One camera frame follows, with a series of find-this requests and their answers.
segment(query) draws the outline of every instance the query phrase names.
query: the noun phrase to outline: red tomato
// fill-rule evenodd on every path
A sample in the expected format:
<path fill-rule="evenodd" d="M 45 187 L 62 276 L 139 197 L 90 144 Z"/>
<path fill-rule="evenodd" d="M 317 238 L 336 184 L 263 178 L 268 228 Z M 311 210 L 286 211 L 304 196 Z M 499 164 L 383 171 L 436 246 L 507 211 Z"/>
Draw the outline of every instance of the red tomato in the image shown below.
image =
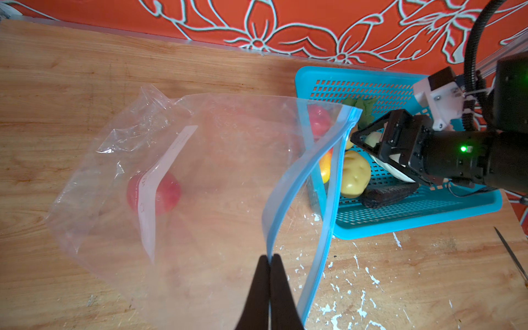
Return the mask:
<path fill-rule="evenodd" d="M 317 141 L 328 132 L 332 126 L 332 119 L 325 108 L 315 104 L 308 105 L 308 116 L 314 139 Z"/>
<path fill-rule="evenodd" d="M 144 174 L 136 174 L 128 182 L 127 202 L 136 213 L 139 180 L 141 180 Z M 182 189 L 174 175 L 171 173 L 165 174 L 156 190 L 156 215 L 161 215 L 172 210 L 180 200 L 181 194 Z"/>

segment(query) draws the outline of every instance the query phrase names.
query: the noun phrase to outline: black corrugated hose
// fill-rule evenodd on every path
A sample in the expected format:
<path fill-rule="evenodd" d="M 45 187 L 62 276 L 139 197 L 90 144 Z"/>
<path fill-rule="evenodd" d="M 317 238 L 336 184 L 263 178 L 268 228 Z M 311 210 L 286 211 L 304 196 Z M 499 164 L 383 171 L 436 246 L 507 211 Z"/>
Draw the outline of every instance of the black corrugated hose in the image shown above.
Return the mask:
<path fill-rule="evenodd" d="M 506 2 L 506 0 L 491 0 L 480 12 L 480 15 L 471 29 L 466 45 L 466 53 L 464 55 L 464 85 L 466 87 L 466 92 L 478 90 L 475 68 L 477 65 L 477 49 L 480 36 L 482 35 L 482 31 L 486 27 L 489 19 L 504 2 Z M 486 110 L 484 107 L 487 105 L 486 92 L 476 93 L 475 96 L 484 112 Z"/>

